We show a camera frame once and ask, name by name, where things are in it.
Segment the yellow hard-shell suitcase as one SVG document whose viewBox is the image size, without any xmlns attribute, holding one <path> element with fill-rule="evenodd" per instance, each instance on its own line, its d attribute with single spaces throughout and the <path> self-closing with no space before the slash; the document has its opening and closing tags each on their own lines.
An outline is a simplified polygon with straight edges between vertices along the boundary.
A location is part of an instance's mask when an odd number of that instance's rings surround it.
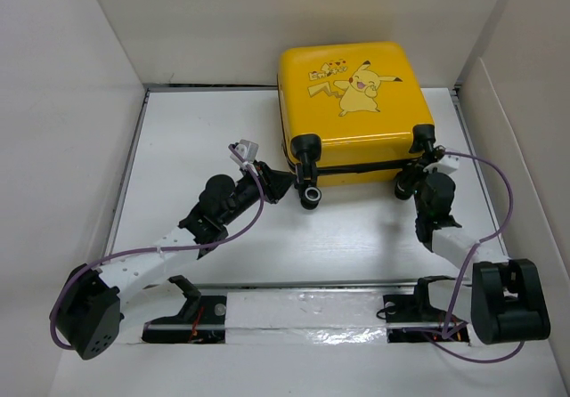
<svg viewBox="0 0 570 397">
<path fill-rule="evenodd" d="M 436 161 L 435 122 L 393 42 L 297 47 L 279 61 L 282 147 L 303 208 L 324 186 L 395 180 Z"/>
</svg>

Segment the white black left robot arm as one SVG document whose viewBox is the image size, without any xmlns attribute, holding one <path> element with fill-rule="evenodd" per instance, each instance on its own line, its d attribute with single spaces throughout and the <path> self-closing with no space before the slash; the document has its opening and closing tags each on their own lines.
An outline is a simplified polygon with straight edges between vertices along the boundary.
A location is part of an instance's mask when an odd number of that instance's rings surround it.
<svg viewBox="0 0 570 397">
<path fill-rule="evenodd" d="M 117 338 L 123 307 L 133 296 L 241 237 L 255 225 L 265 205 L 278 203 L 295 181 L 291 172 L 273 170 L 262 161 L 246 165 L 241 172 L 239 180 L 226 174 L 210 177 L 190 213 L 155 245 L 76 267 L 49 314 L 53 342 L 84 361 L 100 355 Z M 230 234 L 228 225 L 251 207 L 259 212 Z"/>
</svg>

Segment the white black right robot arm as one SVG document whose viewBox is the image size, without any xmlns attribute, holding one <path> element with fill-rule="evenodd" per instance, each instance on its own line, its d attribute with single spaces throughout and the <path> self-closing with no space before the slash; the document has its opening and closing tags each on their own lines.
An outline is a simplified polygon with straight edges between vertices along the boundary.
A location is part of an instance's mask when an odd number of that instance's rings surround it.
<svg viewBox="0 0 570 397">
<path fill-rule="evenodd" d="M 454 159 L 419 159 L 396 176 L 395 195 L 414 201 L 418 241 L 459 273 L 418 279 L 409 301 L 392 313 L 407 321 L 439 317 L 451 336 L 468 323 L 484 344 L 547 339 L 550 316 L 536 265 L 527 259 L 493 261 L 484 248 L 488 239 L 471 237 L 452 216 Z"/>
</svg>

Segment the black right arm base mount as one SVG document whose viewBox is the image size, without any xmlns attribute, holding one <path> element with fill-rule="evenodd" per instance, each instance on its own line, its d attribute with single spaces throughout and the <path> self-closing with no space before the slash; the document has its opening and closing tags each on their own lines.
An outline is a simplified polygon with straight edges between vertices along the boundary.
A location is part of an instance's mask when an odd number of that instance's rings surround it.
<svg viewBox="0 0 570 397">
<path fill-rule="evenodd" d="M 387 324 L 387 342 L 389 344 L 470 343 L 467 328 L 456 331 L 443 339 L 444 318 L 448 304 L 443 309 L 432 305 L 437 285 L 450 285 L 454 280 L 446 276 L 428 276 L 420 278 L 411 294 L 388 294 L 383 296 L 384 307 L 377 311 L 376 317 Z"/>
</svg>

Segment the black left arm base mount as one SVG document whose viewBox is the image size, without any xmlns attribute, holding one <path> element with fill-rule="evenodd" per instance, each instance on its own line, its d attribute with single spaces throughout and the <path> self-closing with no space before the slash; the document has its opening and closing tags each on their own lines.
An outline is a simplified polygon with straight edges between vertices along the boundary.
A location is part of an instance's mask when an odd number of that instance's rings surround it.
<svg viewBox="0 0 570 397">
<path fill-rule="evenodd" d="M 184 276 L 168 279 L 182 292 L 185 301 L 173 316 L 145 323 L 142 340 L 146 344 L 224 344 L 226 295 L 203 295 Z"/>
</svg>

